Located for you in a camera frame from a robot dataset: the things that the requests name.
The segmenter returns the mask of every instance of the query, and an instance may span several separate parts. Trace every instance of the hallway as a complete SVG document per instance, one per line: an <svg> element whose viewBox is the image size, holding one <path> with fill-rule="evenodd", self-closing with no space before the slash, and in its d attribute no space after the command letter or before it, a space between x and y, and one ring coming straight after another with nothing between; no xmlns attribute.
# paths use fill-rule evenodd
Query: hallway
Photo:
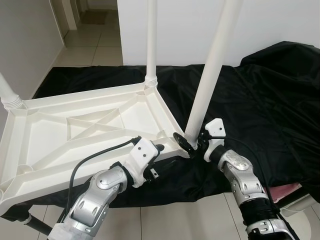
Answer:
<svg viewBox="0 0 320 240"><path fill-rule="evenodd" d="M81 24L69 30L54 67L123 65L118 12L108 10L105 24Z"/></svg>

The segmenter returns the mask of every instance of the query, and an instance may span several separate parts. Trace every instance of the white plastic bracket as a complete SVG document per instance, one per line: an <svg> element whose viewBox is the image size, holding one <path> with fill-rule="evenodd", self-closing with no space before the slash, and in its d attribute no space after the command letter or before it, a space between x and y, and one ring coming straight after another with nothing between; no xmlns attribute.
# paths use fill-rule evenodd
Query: white plastic bracket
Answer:
<svg viewBox="0 0 320 240"><path fill-rule="evenodd" d="M138 188L146 182L144 171L149 162L158 155L158 149L155 145L146 138L141 138L140 141L131 150L129 157L122 165L128 170L133 178L134 188Z"/></svg>
<svg viewBox="0 0 320 240"><path fill-rule="evenodd" d="M215 118L207 125L205 125L205 130L207 130L212 137L225 137L226 131L224 127L224 123L221 118ZM209 147L204 154L204 160L210 162L211 153L218 147L219 145L225 145L225 141L223 139L210 139Z"/></svg>

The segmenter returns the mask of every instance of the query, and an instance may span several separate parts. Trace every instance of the black cable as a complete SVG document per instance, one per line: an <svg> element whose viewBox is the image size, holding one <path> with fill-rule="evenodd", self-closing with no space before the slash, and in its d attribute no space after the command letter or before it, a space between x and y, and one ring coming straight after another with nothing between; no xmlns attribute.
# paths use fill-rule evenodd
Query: black cable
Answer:
<svg viewBox="0 0 320 240"><path fill-rule="evenodd" d="M89 177L88 180L85 181L84 184L82 184L82 186L79 188L77 194L75 195L74 199L78 199L80 197L80 195L83 194L88 189L88 187L90 185L88 183L90 183L91 179L92 179L92 176ZM67 206L64 207L61 215L58 218L57 223L61 223L67 217L67 216L65 216L66 215L66 208L67 208Z"/></svg>
<svg viewBox="0 0 320 240"><path fill-rule="evenodd" d="M287 220L285 220L285 218L281 215L280 213L280 210L279 208L276 206L276 204L274 203L274 200L272 198L272 195L271 195L271 192L270 192L270 188L269 188L269 185L268 185L268 182L267 182L267 179L266 179L266 176L264 174L264 171L263 171L263 168L259 162L259 158L258 156L256 155L255 151L248 145L246 144L245 142L239 140L239 139L236 139L236 138L233 138L233 137L228 137L228 136L209 136L209 139L225 139L225 140L232 140L232 141L235 141L237 143L240 143L242 144L243 146L245 146L251 153L252 155L255 157L255 160L257 162L257 165L259 166L260 168L260 172L261 172L261 176L263 178L263 181L264 181L264 184L265 184L265 190L266 190L266 194L269 198L269 201L271 203L271 206L273 208L273 210L276 212L277 216L285 223L286 227L288 228L288 230L290 231L290 233L293 235L293 237L296 239L296 240L299 240L299 237L297 236L297 234L295 233L295 231L293 230L293 228L290 226L290 224L287 222Z"/></svg>
<svg viewBox="0 0 320 240"><path fill-rule="evenodd" d="M72 171L72 174L71 174L71 177L70 177L70 182L69 182L69 193L68 193L68 200L67 200L67 205L66 205L66 208L65 208L65 214L64 214L64 217L62 218L61 220L61 223L65 220L66 216L69 214L69 211L71 209L71 203L72 203L72 189L74 187L74 180L75 180L75 176L76 176L76 173L78 171L78 169L81 167L82 164L84 164L85 162L89 161L90 159L93 159L101 154L105 154L107 152L110 152L110 151L113 151L113 150L116 150L116 149L119 149L119 148L122 148L124 147L125 145L128 145L130 143L133 143L133 144L136 144L137 141L139 141L141 139L141 137L136 137L136 138L132 138L130 139L129 141L126 141L124 143L121 143L119 145L116 145L116 146L112 146L110 148L107 148L105 150L102 150L102 151L99 151L95 154L92 154L88 157L86 157L85 159L83 159L82 161L80 161L76 166L75 168L73 169Z"/></svg>

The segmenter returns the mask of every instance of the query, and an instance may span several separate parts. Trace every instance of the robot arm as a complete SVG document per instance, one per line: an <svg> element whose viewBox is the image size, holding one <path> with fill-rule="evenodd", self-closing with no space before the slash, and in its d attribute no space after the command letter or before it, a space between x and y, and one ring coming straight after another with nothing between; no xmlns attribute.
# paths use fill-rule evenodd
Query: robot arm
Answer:
<svg viewBox="0 0 320 240"><path fill-rule="evenodd" d="M145 170L162 149L163 146L141 138L122 164L116 162L110 169L95 174L88 190L76 200L63 223L53 227L48 239L92 240L107 216L110 203L128 185L138 188L144 184ZM154 169L149 170L154 178L158 176Z"/></svg>
<svg viewBox="0 0 320 240"><path fill-rule="evenodd" d="M225 137L222 119L205 126L212 137ZM228 179L234 198L241 210L249 240L294 240L286 223L272 208L252 163L233 150L227 150L222 139L210 139L204 159L213 162Z"/></svg>

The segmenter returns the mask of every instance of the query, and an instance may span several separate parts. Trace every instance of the doormat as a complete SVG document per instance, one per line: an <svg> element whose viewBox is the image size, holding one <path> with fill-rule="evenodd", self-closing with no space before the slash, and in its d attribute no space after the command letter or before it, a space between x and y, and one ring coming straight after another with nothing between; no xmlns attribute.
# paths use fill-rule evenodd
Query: doormat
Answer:
<svg viewBox="0 0 320 240"><path fill-rule="evenodd" d="M81 22L83 24L105 24L107 11L86 11Z"/></svg>

